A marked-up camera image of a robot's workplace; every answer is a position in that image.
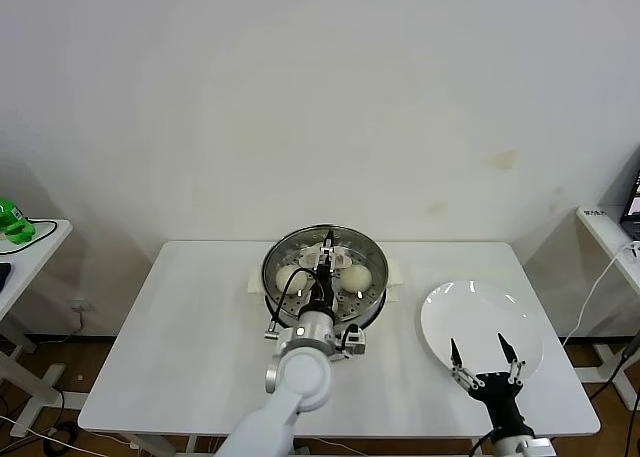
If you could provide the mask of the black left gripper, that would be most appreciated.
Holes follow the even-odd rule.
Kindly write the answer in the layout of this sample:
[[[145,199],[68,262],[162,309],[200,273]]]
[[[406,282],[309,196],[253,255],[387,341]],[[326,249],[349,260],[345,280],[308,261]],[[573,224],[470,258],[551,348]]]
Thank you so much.
[[[311,290],[311,297],[308,306],[318,312],[333,313],[334,290],[332,285],[331,267],[335,266],[335,246],[334,231],[329,230],[326,234],[322,249],[316,253],[314,260],[314,285]]]

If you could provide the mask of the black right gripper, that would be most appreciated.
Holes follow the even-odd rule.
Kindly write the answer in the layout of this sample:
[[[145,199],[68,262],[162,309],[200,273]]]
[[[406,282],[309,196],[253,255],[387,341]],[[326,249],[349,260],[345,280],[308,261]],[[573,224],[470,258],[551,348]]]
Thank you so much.
[[[469,390],[474,400],[486,407],[497,435],[524,435],[524,419],[517,407],[516,397],[523,388],[521,374],[526,362],[518,358],[515,348],[502,333],[498,333],[498,340],[509,366],[507,372],[474,375],[463,365],[456,342],[451,338],[451,375],[460,387]]]

